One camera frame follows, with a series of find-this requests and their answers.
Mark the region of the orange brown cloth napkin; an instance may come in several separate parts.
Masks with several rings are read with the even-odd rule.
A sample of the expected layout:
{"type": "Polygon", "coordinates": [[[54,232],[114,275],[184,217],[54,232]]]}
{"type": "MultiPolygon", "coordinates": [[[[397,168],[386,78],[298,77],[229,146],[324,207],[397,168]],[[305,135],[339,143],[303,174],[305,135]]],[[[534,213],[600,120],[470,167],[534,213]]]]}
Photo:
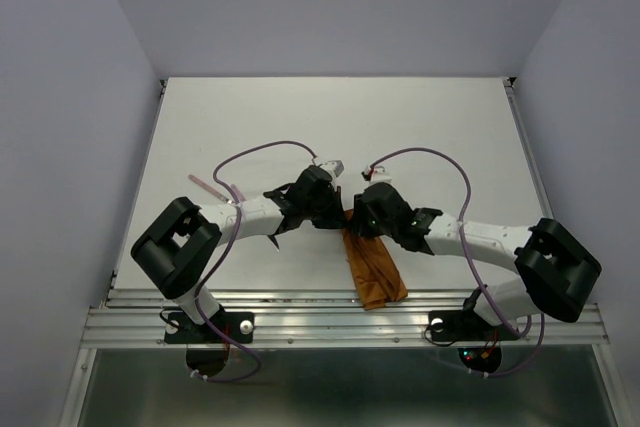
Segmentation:
{"type": "Polygon", "coordinates": [[[400,272],[379,237],[361,237],[345,227],[342,238],[352,280],[365,311],[381,309],[408,296],[400,272]]]}

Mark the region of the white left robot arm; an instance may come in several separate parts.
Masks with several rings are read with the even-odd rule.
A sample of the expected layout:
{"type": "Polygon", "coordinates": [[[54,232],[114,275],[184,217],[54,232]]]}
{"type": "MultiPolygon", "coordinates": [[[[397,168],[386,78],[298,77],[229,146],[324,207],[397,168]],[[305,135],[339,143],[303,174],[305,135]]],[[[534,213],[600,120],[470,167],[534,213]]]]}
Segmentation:
{"type": "Polygon", "coordinates": [[[131,257],[186,314],[191,333],[213,340],[222,331],[222,307],[201,282],[214,250],[232,240],[277,236],[305,221],[318,229],[342,228],[346,218],[336,179],[343,170],[339,160],[313,164],[295,182],[237,205],[200,207],[176,198],[136,240],[131,257]]]}

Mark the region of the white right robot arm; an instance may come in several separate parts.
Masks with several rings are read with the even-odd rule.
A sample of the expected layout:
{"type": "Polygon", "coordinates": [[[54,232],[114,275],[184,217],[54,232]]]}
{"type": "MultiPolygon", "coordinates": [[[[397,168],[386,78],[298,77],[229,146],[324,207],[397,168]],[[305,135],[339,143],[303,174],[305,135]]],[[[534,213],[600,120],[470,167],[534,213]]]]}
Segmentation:
{"type": "Polygon", "coordinates": [[[387,236],[409,252],[461,257],[485,263],[514,279],[478,281],[458,310],[433,311],[430,330],[438,342],[478,340],[492,330],[514,339],[513,321],[536,314],[576,322],[599,279],[599,261],[559,222],[540,219],[528,227],[463,222],[439,209],[413,208],[388,183],[354,197],[349,228],[360,237],[387,236]]]}

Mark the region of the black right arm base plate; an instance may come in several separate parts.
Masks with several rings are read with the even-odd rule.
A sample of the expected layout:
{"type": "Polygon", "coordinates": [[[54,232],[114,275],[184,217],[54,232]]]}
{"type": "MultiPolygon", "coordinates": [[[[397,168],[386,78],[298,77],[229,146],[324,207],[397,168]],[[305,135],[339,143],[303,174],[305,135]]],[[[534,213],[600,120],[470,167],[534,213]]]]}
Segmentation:
{"type": "Polygon", "coordinates": [[[457,342],[514,341],[517,336],[502,324],[491,326],[473,311],[481,291],[475,289],[460,310],[432,310],[423,336],[437,345],[457,342]]]}

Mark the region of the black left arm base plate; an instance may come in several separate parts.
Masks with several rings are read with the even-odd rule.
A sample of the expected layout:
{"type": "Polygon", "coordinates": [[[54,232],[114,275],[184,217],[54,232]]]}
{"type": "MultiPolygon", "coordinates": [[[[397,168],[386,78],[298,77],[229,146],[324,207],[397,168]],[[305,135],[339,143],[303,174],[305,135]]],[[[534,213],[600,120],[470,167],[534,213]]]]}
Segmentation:
{"type": "MultiPolygon", "coordinates": [[[[206,323],[195,324],[181,310],[163,310],[159,314],[165,324],[164,342],[169,345],[222,344],[224,340],[206,323]]],[[[255,315],[253,312],[225,311],[210,322],[223,334],[240,344],[253,342],[255,315]]]]}

